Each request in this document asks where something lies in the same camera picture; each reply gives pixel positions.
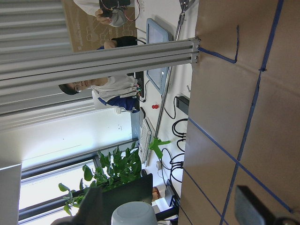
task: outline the white cap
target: white cap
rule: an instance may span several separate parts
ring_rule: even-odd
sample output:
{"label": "white cap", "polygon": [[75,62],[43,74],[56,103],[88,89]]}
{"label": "white cap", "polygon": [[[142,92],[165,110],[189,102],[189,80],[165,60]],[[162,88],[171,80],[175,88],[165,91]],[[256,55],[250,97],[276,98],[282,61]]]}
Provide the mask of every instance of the white cap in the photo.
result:
{"label": "white cap", "polygon": [[157,225],[154,209],[146,202],[128,202],[112,213],[112,225]]}

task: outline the metal pole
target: metal pole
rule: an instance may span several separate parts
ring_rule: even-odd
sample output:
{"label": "metal pole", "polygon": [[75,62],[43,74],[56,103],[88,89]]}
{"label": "metal pole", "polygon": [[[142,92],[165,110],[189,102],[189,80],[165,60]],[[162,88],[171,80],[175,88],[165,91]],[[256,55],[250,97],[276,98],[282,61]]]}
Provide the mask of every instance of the metal pole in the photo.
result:
{"label": "metal pole", "polygon": [[[177,30],[176,30],[176,34],[175,34],[175,41],[178,41],[180,33],[181,33],[182,24],[183,24],[184,17],[185,17],[185,10],[186,10],[186,2],[184,2],[183,5],[181,6],[181,13],[179,15],[178,26],[177,26]],[[165,82],[165,90],[163,93],[163,97],[161,100],[161,106],[160,106],[159,113],[158,113],[158,120],[157,120],[154,138],[158,138],[159,128],[160,128],[160,124],[161,124],[161,119],[163,117],[165,101],[167,99],[167,94],[168,94],[168,89],[169,89],[169,84],[170,84],[171,72],[172,72],[172,66],[170,66],[168,69],[166,82]]]}

